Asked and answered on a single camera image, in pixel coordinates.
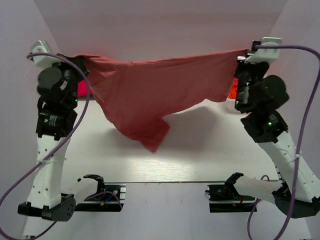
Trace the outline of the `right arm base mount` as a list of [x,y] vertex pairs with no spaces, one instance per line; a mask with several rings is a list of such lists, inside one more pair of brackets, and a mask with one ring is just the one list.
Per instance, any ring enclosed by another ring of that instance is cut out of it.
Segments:
[[208,196],[210,213],[249,213],[256,202],[256,198],[240,195],[234,184],[243,173],[233,173],[225,182],[209,184],[205,190]]

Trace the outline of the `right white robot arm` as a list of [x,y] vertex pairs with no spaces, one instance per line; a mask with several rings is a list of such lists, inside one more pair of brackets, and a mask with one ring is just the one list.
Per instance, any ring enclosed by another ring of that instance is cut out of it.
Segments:
[[302,157],[294,180],[298,147],[277,111],[289,95],[280,77],[265,76],[268,68],[267,62],[238,63],[235,109],[247,114],[241,119],[244,129],[271,158],[281,180],[266,182],[236,172],[225,181],[224,190],[233,200],[245,195],[270,202],[293,219],[313,217],[320,211],[320,180]]

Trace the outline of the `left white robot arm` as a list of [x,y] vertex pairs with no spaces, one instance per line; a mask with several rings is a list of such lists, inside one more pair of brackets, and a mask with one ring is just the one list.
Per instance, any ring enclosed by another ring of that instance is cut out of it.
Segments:
[[49,64],[38,75],[38,119],[36,125],[37,159],[30,194],[18,206],[20,215],[53,222],[67,222],[76,200],[72,193],[61,192],[65,155],[77,119],[78,83],[89,74],[84,57],[69,57]]

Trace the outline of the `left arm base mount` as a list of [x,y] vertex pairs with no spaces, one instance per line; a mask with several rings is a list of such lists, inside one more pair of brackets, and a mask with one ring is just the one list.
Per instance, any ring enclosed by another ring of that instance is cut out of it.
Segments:
[[126,184],[105,182],[97,174],[87,174],[79,178],[79,183],[84,180],[93,180],[97,183],[96,191],[89,194],[84,201],[77,204],[76,212],[120,212],[125,203]]

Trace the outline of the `salmon pink t-shirt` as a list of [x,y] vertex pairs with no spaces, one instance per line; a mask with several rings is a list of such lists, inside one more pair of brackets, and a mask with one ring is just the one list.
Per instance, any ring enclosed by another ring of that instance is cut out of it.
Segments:
[[204,100],[224,102],[245,49],[149,61],[85,54],[93,97],[125,137],[156,152],[170,129],[164,117]]

